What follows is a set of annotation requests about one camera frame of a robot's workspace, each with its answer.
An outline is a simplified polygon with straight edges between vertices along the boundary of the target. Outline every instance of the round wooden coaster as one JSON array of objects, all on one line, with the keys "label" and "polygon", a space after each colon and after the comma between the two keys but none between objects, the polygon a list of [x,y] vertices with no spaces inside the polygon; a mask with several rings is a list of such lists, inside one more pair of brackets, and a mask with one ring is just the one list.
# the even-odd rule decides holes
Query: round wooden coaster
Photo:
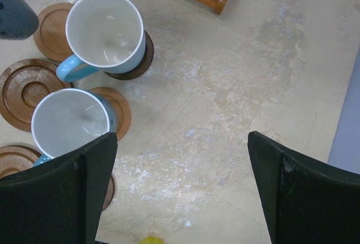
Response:
[{"label": "round wooden coaster", "polygon": [[131,111],[128,101],[123,95],[111,88],[93,88],[91,92],[98,94],[111,103],[118,116],[118,140],[122,139],[129,130],[131,123]]},{"label": "round wooden coaster", "polygon": [[119,80],[130,80],[144,74],[147,71],[147,69],[150,67],[152,63],[152,59],[154,58],[154,44],[152,43],[152,40],[147,32],[145,32],[145,39],[146,39],[145,54],[142,60],[140,61],[140,64],[137,65],[135,69],[124,74],[110,74],[110,73],[106,73],[106,74],[108,76],[111,76],[112,78]]},{"label": "round wooden coaster", "polygon": [[33,112],[51,92],[71,88],[56,76],[56,65],[37,59],[21,60],[0,76],[0,113],[15,128],[31,131]]},{"label": "round wooden coaster", "polygon": [[115,183],[113,176],[111,176],[109,185],[107,186],[105,201],[103,202],[102,205],[102,211],[104,211],[110,205],[111,200],[114,197],[114,193],[115,193]]},{"label": "round wooden coaster", "polygon": [[65,23],[72,6],[70,3],[53,4],[38,15],[40,27],[34,33],[35,44],[51,60],[63,61],[73,54],[65,34]]},{"label": "round wooden coaster", "polygon": [[0,178],[33,167],[41,154],[30,147],[6,146],[0,148]]}]

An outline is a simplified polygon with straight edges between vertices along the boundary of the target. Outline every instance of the yellow object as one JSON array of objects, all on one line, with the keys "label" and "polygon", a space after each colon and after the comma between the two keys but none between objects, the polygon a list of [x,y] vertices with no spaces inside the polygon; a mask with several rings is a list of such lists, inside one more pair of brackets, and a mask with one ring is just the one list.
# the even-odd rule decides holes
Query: yellow object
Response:
[{"label": "yellow object", "polygon": [[158,237],[146,237],[139,244],[164,244],[164,241]]}]

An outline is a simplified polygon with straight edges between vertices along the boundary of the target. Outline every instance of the mug rim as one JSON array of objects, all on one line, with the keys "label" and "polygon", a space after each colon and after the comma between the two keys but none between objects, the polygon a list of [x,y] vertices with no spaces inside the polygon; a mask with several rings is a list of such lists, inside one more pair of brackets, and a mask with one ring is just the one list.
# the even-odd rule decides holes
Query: mug rim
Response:
[{"label": "mug rim", "polygon": [[137,7],[135,6],[134,3],[132,3],[130,0],[124,0],[126,1],[128,4],[130,4],[130,6],[132,6],[132,8],[135,10],[136,12],[136,15],[138,16],[138,18],[140,19],[140,26],[141,26],[141,34],[140,34],[140,38],[139,38],[139,41],[136,45],[136,48],[133,50],[133,52],[131,53],[130,56],[128,56],[126,59],[124,59],[123,61],[120,61],[118,63],[115,63],[115,64],[111,64],[111,65],[98,65],[98,64],[95,64],[95,63],[92,63],[92,62],[88,62],[86,61],[82,56],[80,56],[76,50],[74,49],[74,47],[72,46],[71,44],[71,41],[69,41],[69,35],[68,35],[68,26],[69,26],[69,18],[71,17],[71,14],[74,12],[74,9],[76,8],[76,6],[80,5],[81,2],[83,2],[84,0],[79,0],[77,1],[77,3],[75,3],[73,5],[73,7],[70,9],[70,12],[66,18],[66,23],[65,23],[65,34],[66,34],[66,40],[67,40],[67,43],[69,44],[70,46],[70,49],[72,50],[72,52],[79,58],[81,59],[84,63],[86,64],[89,64],[91,66],[94,66],[96,68],[99,68],[99,69],[103,69],[103,68],[112,68],[112,67],[117,67],[117,66],[120,66],[121,64],[124,64],[126,63],[128,60],[130,60],[135,54],[136,52],[139,50],[140,46],[141,46],[141,43],[142,43],[142,40],[143,40],[143,36],[144,36],[144,23],[142,21],[142,17],[141,17],[141,14],[139,12],[139,10],[137,9]]},{"label": "mug rim", "polygon": [[92,94],[91,92],[89,91],[85,91],[83,89],[79,89],[79,88],[63,88],[63,89],[59,89],[58,91],[55,91],[55,92],[52,92],[50,94],[48,94],[47,96],[45,96],[44,99],[42,99],[40,101],[40,103],[36,106],[34,112],[33,112],[33,116],[31,117],[31,134],[33,136],[33,139],[35,141],[35,144],[37,145],[37,147],[40,149],[41,153],[42,154],[45,154],[46,156],[52,158],[52,159],[55,159],[56,157],[54,157],[53,155],[51,155],[50,153],[47,153],[39,144],[36,136],[35,136],[35,133],[34,133],[34,119],[37,115],[37,112],[40,108],[40,106],[46,101],[48,100],[50,97],[56,95],[57,93],[60,93],[60,92],[66,92],[66,91],[75,91],[75,92],[81,92],[81,93],[84,93],[90,97],[92,97],[102,108],[102,110],[104,111],[105,113],[105,116],[106,116],[106,124],[107,124],[107,128],[106,128],[106,132],[109,132],[110,131],[110,117],[109,117],[109,113],[106,111],[105,109],[105,106],[102,104],[102,102],[94,95]]}]

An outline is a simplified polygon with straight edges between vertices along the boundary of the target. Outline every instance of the marble surface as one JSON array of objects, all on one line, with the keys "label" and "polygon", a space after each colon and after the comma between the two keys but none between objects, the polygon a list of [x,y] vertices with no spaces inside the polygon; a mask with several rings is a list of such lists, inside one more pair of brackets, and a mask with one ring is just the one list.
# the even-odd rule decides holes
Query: marble surface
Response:
[{"label": "marble surface", "polygon": [[[56,2],[26,0],[39,13]],[[360,0],[132,0],[155,45],[142,77],[77,83],[126,96],[115,197],[97,239],[133,244],[270,243],[246,149],[258,130],[326,161],[360,41]],[[44,57],[30,38],[0,41],[0,69]],[[0,144],[34,145],[0,118]]]}]

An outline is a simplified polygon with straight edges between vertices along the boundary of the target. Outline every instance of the white mug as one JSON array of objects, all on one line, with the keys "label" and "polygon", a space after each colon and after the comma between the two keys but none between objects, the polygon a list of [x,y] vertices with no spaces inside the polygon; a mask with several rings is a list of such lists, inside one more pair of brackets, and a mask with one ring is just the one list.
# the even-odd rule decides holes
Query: white mug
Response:
[{"label": "white mug", "polygon": [[127,73],[139,65],[145,54],[143,21],[130,0],[79,0],[67,16],[65,32],[74,54],[56,70],[63,82],[99,70]]},{"label": "white mug", "polygon": [[65,88],[40,101],[31,133],[42,153],[53,159],[116,132],[117,124],[116,112],[107,100],[89,91]]}]

